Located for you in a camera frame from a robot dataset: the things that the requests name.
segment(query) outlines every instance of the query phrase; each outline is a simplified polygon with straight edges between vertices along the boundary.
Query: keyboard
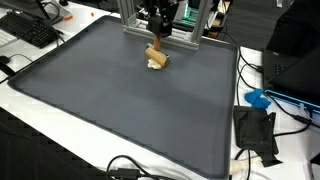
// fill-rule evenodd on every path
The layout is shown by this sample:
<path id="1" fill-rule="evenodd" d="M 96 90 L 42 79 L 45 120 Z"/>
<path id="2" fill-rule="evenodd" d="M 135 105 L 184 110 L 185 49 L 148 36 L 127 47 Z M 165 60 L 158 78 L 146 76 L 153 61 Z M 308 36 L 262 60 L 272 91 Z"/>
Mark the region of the keyboard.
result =
<path id="1" fill-rule="evenodd" d="M 55 29 L 39 21 L 9 12 L 0 18 L 0 29 L 38 48 L 44 48 L 57 40 Z"/>
<path id="2" fill-rule="evenodd" d="M 275 64 L 276 68 L 276 74 L 279 75 L 282 71 L 284 71 L 287 67 L 280 65 L 280 64 Z"/>
<path id="3" fill-rule="evenodd" d="M 16 40 L 18 40 L 18 38 L 12 36 L 11 34 L 3 31 L 0 29 L 0 48 L 11 44 L 13 42 L 15 42 Z"/>

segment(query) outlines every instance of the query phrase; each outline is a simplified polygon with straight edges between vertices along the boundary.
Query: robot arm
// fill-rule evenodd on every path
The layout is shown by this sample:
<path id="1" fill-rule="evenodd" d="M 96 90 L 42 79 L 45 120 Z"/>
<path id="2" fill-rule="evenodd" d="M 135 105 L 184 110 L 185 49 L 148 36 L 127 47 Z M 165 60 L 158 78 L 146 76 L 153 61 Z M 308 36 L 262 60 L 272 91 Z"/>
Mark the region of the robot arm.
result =
<path id="1" fill-rule="evenodd" d="M 147 29 L 162 38 L 170 36 L 179 3 L 176 0 L 144 0 L 144 7 L 149 15 Z"/>

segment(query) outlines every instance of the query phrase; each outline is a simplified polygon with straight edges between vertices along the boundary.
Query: power cord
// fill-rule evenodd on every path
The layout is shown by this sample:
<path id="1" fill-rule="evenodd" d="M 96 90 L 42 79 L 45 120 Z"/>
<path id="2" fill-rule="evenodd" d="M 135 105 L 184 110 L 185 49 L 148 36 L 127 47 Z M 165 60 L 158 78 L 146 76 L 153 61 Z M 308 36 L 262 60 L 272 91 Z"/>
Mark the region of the power cord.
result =
<path id="1" fill-rule="evenodd" d="M 50 19 L 50 20 L 48 20 L 48 21 L 53 22 L 53 21 L 55 21 L 56 19 L 59 18 L 59 16 L 60 16 L 60 8 L 59 8 L 57 5 L 53 4 L 52 2 L 43 2 L 43 3 L 41 3 L 41 4 L 42 4 L 43 8 L 45 8 L 45 7 L 48 6 L 48 5 L 52 5 L 52 6 L 54 6 L 54 7 L 56 8 L 56 10 L 57 10 L 56 16 L 55 16 L 53 19 Z"/>
<path id="2" fill-rule="evenodd" d="M 270 99 L 272 102 L 274 102 L 274 104 L 276 104 L 276 106 L 282 111 L 282 112 L 284 112 L 285 114 L 287 114 L 288 116 L 290 116 L 290 117 L 292 117 L 294 120 L 296 120 L 296 121 L 299 121 L 300 123 L 302 123 L 302 124 L 307 124 L 307 126 L 309 125 L 309 126 L 315 126 L 315 127 L 317 127 L 317 128 L 320 128 L 320 126 L 319 125 L 317 125 L 317 124 L 315 124 L 314 122 L 313 122 L 313 119 L 307 119 L 307 118 L 305 118 L 305 117 L 302 117 L 302 116 L 300 116 L 300 115 L 294 115 L 294 114 L 292 114 L 292 113 L 289 113 L 288 111 L 286 111 L 273 97 L 271 97 L 270 95 L 268 95 L 268 94 L 266 94 L 266 93 L 264 93 L 264 96 L 266 96 L 268 99 Z"/>
<path id="3" fill-rule="evenodd" d="M 299 133 L 302 133 L 304 131 L 306 131 L 310 126 L 311 126 L 311 120 L 310 122 L 307 124 L 306 127 L 298 130 L 298 131 L 293 131 L 293 132 L 285 132 L 285 133 L 279 133 L 279 134 L 275 134 L 274 137 L 279 137 L 279 136 L 287 136 L 287 135 L 293 135 L 293 134 L 299 134 Z"/>
<path id="4" fill-rule="evenodd" d="M 28 61 L 30 61 L 31 63 L 33 62 L 30 58 L 28 58 L 27 56 L 25 56 L 23 54 L 14 54 L 14 55 L 10 56 L 9 59 L 13 58 L 14 56 L 22 56 L 22 57 L 26 58 Z"/>
<path id="5" fill-rule="evenodd" d="M 0 81 L 0 84 L 4 83 L 8 79 L 9 79 L 9 77 L 6 77 L 4 80 Z"/>
<path id="6" fill-rule="evenodd" d="M 250 155 L 250 150 L 248 150 L 248 163 L 249 163 L 249 168 L 248 168 L 247 180 L 250 179 L 250 174 L 251 174 L 251 155 Z"/>
<path id="7" fill-rule="evenodd" d="M 240 83 L 240 79 L 242 77 L 242 71 L 243 69 L 246 67 L 246 66 L 249 66 L 250 64 L 245 64 L 244 66 L 242 66 L 241 68 L 241 71 L 239 72 L 239 77 L 238 77 L 238 81 L 237 81 L 237 102 L 238 102 L 238 105 L 240 106 L 240 100 L 239 100 L 239 83 Z"/>
<path id="8" fill-rule="evenodd" d="M 139 170 L 137 169 L 124 169 L 124 168 L 119 168 L 118 170 L 110 170 L 111 164 L 120 158 L 125 158 L 128 159 L 129 161 L 131 161 Z M 165 176 L 159 176 L 159 175 L 152 175 L 150 173 L 148 173 L 146 170 L 144 170 L 138 163 L 136 160 L 134 160 L 132 157 L 127 156 L 127 155 L 119 155 L 114 157 L 108 164 L 107 170 L 106 170 L 106 179 L 107 180 L 114 180 L 114 179 L 139 179 L 141 177 L 148 177 L 154 180 L 175 180 L 169 177 L 165 177 Z"/>

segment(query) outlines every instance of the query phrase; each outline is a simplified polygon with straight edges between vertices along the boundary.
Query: blue object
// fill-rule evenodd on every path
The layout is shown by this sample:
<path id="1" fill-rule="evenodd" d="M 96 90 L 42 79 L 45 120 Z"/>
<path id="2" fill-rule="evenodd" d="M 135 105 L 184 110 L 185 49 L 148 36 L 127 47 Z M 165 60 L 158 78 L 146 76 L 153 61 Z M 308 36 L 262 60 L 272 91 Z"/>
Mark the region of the blue object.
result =
<path id="1" fill-rule="evenodd" d="M 262 89 L 255 89 L 253 92 L 245 94 L 245 100 L 254 108 L 267 109 L 271 102 L 267 98 L 261 98 Z"/>

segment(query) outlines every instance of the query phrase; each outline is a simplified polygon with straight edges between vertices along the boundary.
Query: white tabletop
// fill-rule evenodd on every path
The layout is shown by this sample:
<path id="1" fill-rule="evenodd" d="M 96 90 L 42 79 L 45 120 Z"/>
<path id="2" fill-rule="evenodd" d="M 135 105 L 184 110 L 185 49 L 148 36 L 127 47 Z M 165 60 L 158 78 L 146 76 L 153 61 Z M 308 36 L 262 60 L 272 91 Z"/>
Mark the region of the white tabletop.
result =
<path id="1" fill-rule="evenodd" d="M 54 27 L 64 32 L 64 39 L 70 39 L 82 29 L 90 25 L 103 15 L 110 15 L 109 12 L 86 7 L 69 2 L 66 9 L 73 14 L 70 21 L 62 21 Z M 23 54 L 33 60 L 43 56 L 56 47 L 55 43 L 44 49 L 38 49 L 32 45 L 18 40 L 9 46 L 0 49 L 0 54 L 11 56 L 13 54 Z M 261 64 L 261 52 L 242 48 L 242 54 L 247 61 L 254 64 Z M 9 66 L 14 70 L 25 67 L 29 62 L 20 56 L 13 57 Z M 261 75 L 250 68 L 246 68 L 243 73 L 247 82 L 255 87 L 261 87 Z M 0 81 L 6 76 L 0 72 Z M 249 106 L 242 98 L 246 92 L 251 91 L 243 83 L 240 84 L 241 105 Z M 281 103 L 288 111 L 299 114 L 298 108 Z M 112 133 L 89 124 L 79 118 L 73 117 L 61 110 L 53 108 L 47 104 L 27 97 L 11 89 L 6 83 L 0 85 L 0 106 L 16 117 L 23 120 L 33 128 L 42 132 L 49 138 L 61 144 L 71 152 L 83 158 L 87 162 L 102 169 L 106 169 L 108 162 L 117 155 L 129 155 L 146 167 L 152 174 L 165 175 L 177 179 L 204 179 L 192 171 L 177 165 L 166 158 L 163 158 L 149 150 L 141 148 L 127 140 L 124 140 Z M 298 130 L 304 125 L 296 122 L 292 118 L 282 113 L 275 105 L 268 108 L 268 112 L 276 112 L 277 119 L 275 133 Z M 234 131 L 232 132 L 231 158 L 240 150 L 235 145 Z M 309 170 L 307 169 L 309 159 L 320 152 L 319 130 L 311 128 L 304 133 L 276 138 L 280 153 L 276 156 L 283 164 L 263 168 L 258 164 L 252 168 L 251 179 L 297 179 L 309 180 Z M 126 160 L 119 160 L 114 163 L 115 167 L 133 167 Z M 234 179 L 245 179 L 247 171 L 244 170 L 234 176 Z"/>

